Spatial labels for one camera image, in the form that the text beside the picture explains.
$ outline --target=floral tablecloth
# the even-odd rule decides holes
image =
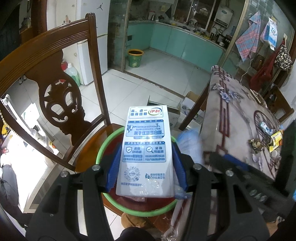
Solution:
[[[260,106],[247,88],[219,66],[213,66],[200,133],[205,159],[214,151],[222,156],[230,154],[274,179],[280,159],[269,153],[270,136],[260,129],[262,121],[270,129],[279,129],[275,116]],[[258,153],[248,143],[255,138],[264,146]]]

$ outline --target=window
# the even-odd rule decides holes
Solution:
[[[179,0],[174,18],[207,29],[216,0]]]

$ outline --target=milk carton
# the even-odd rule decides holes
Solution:
[[[116,194],[173,197],[173,160],[165,105],[130,107]]]

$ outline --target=green rim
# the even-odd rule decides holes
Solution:
[[[121,133],[124,133],[124,127],[119,128],[118,130],[114,131],[110,136],[107,137],[107,139],[104,141],[104,143],[102,144],[102,146],[98,152],[98,155],[96,157],[96,164],[100,163],[100,160],[104,154],[104,151],[106,150],[107,146],[111,143],[111,141],[113,141]],[[173,142],[176,142],[176,139],[174,137],[171,136],[171,139]],[[153,216],[157,216],[157,215],[166,213],[169,210],[171,210],[177,203],[177,200],[174,200],[169,205],[166,205],[163,208],[156,209],[153,211],[142,212],[142,211],[135,211],[135,210],[126,208],[126,207],[120,205],[119,203],[117,203],[108,193],[103,193],[103,194],[107,198],[107,200],[114,207],[118,208],[120,211],[123,211],[124,213],[128,213],[133,216],[138,216],[138,217],[153,217]]]

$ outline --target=white refrigerator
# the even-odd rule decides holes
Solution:
[[[96,15],[96,35],[99,49],[99,60],[102,74],[107,71],[107,38],[110,0],[56,0],[57,1],[57,26],[85,18],[87,13]],[[78,42],[65,49],[64,59],[72,63],[77,69],[81,84],[87,85],[94,78],[91,72],[89,49],[87,40]]]

